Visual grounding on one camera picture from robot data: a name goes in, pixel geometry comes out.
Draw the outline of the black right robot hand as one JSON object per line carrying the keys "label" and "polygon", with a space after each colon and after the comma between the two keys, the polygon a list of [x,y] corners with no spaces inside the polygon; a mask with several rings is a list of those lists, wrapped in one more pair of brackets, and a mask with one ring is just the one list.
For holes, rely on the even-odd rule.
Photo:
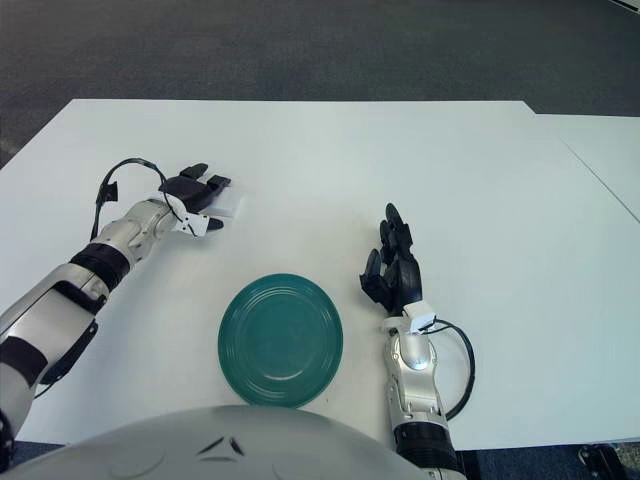
{"label": "black right robot hand", "polygon": [[413,239],[394,204],[388,203],[379,224],[381,246],[368,255],[359,275],[363,292],[391,316],[399,316],[406,305],[421,301],[419,263],[411,252]]}

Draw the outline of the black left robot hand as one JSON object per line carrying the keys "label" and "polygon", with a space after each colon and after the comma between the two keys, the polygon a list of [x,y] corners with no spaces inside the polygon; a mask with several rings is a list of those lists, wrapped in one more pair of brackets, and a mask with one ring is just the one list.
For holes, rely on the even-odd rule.
{"label": "black left robot hand", "polygon": [[213,175],[202,181],[207,170],[207,164],[198,163],[186,167],[177,176],[161,181],[158,193],[176,219],[175,231],[203,237],[224,228],[221,219],[211,217],[204,211],[231,187],[231,179]]}

